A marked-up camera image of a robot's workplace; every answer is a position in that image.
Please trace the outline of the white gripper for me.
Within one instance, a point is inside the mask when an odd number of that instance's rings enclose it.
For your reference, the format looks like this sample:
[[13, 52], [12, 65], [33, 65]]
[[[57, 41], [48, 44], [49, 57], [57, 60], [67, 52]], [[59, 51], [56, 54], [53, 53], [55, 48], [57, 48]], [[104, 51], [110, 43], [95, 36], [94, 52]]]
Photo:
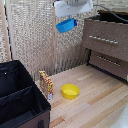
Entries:
[[[58, 0], [54, 2], [55, 15], [57, 17], [71, 16], [93, 10], [92, 0], [73, 0], [68, 3], [67, 0]], [[77, 26], [77, 20], [74, 19], [74, 27]]]

